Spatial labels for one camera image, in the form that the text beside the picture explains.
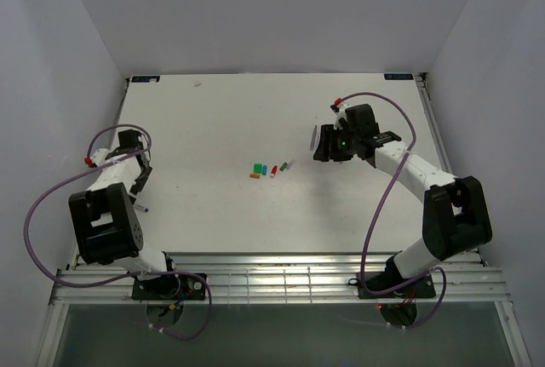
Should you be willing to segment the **blue ballpoint pen upper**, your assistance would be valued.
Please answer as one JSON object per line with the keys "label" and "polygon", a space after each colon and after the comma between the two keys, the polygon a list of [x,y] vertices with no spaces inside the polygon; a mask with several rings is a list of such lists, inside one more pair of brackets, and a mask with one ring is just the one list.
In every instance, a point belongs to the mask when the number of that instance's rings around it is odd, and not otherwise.
{"label": "blue ballpoint pen upper", "polygon": [[144,207],[140,204],[134,204],[133,207],[141,212],[148,212],[149,209],[147,207]]}

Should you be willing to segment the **blue label sticker right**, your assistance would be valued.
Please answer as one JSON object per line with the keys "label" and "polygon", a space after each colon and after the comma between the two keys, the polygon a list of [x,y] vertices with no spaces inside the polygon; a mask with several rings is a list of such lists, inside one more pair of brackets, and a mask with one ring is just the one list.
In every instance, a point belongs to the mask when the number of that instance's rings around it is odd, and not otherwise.
{"label": "blue label sticker right", "polygon": [[411,73],[384,73],[383,77],[388,81],[411,81],[414,79]]}

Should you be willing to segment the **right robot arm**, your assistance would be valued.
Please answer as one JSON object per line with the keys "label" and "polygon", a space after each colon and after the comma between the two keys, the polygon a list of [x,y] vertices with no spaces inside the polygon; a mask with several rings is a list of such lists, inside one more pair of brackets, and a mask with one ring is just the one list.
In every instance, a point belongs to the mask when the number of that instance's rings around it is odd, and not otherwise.
{"label": "right robot arm", "polygon": [[384,270],[361,287],[369,295],[404,296],[416,280],[454,255],[491,241],[491,222],[483,187],[472,177],[457,177],[411,152],[392,131],[380,131],[370,105],[336,100],[333,124],[320,128],[313,158],[345,162],[354,157],[390,175],[422,203],[422,235],[387,260]]}

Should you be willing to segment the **purple highlighter pen body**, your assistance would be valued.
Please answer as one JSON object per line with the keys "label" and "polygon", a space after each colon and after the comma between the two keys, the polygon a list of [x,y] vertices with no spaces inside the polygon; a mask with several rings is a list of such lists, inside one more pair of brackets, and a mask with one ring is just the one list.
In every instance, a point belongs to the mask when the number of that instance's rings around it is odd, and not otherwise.
{"label": "purple highlighter pen body", "polygon": [[318,146],[318,143],[319,143],[319,132],[318,132],[318,126],[315,125],[314,128],[313,128],[313,133],[312,133],[312,137],[311,137],[309,150],[311,152],[313,152],[316,149],[316,147]]}

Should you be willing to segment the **blue label sticker left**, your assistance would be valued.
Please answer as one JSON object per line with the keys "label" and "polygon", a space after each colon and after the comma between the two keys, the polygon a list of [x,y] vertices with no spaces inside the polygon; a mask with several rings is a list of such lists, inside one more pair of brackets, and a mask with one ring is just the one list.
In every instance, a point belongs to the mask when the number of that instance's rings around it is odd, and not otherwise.
{"label": "blue label sticker left", "polygon": [[145,75],[145,76],[133,76],[130,79],[131,83],[158,83],[160,81],[159,75]]}

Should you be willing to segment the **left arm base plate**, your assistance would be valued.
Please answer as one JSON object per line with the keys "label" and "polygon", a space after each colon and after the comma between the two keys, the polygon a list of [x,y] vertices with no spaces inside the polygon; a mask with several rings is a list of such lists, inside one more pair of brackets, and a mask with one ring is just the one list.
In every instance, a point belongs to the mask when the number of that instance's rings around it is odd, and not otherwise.
{"label": "left arm base plate", "polygon": [[140,280],[135,278],[131,299],[135,301],[201,301],[206,296],[203,282],[206,273],[195,276],[157,276]]}

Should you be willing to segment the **aluminium rail frame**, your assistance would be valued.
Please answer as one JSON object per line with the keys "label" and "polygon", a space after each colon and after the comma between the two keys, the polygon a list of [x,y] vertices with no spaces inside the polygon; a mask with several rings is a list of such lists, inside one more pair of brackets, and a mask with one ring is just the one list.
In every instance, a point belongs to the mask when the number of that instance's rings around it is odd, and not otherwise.
{"label": "aluminium rail frame", "polygon": [[[209,272],[215,311],[316,310],[347,305],[363,311],[378,299],[360,300],[347,286],[358,272],[364,233],[383,188],[384,174],[363,163],[312,163],[308,143],[315,124],[330,122],[334,98],[359,91],[395,100],[416,127],[416,151],[450,170],[422,80],[386,80],[380,73],[257,73],[161,75],[157,83],[128,85],[120,123],[144,126],[152,134],[152,182],[142,201],[146,242],[173,254],[176,264]],[[277,180],[251,180],[254,160],[269,169],[285,159],[295,166]],[[401,348],[416,338],[438,361],[468,355],[467,365],[532,366],[514,316],[508,287],[498,267],[488,267],[475,249],[444,265],[443,310],[416,333],[397,334],[381,344]],[[491,305],[496,330],[469,339],[485,321],[465,329],[462,314],[447,326],[447,305],[468,311]]]}

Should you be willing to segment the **blue label sticker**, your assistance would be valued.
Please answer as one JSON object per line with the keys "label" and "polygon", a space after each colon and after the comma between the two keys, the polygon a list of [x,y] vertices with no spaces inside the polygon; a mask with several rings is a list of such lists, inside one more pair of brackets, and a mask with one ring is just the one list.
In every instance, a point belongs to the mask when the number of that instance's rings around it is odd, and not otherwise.
{"label": "blue label sticker", "polygon": [[160,81],[159,75],[145,75],[145,76],[133,76],[130,79],[131,83],[158,83]]}
{"label": "blue label sticker", "polygon": [[383,77],[388,81],[411,81],[414,79],[411,73],[384,73]]}

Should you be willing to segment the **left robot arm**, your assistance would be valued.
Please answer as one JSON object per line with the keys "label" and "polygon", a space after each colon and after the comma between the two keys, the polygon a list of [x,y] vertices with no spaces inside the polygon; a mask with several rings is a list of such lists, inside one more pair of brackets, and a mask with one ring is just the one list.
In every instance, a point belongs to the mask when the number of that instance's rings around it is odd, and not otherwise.
{"label": "left robot arm", "polygon": [[88,148],[84,163],[99,176],[68,200],[78,251],[87,264],[116,264],[141,281],[151,280],[152,289],[168,299],[179,292],[181,279],[169,256],[145,243],[135,210],[152,173],[151,140],[134,125],[117,129],[112,149]]}

